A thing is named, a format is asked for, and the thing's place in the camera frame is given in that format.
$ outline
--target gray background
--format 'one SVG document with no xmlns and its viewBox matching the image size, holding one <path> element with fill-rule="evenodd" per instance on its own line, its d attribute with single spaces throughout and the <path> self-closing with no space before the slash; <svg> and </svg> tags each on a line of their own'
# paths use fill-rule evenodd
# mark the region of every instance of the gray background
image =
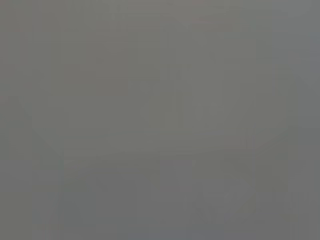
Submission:
<svg viewBox="0 0 320 240">
<path fill-rule="evenodd" d="M 319 7 L 2 0 L 1 239 L 319 239 Z"/>
</svg>

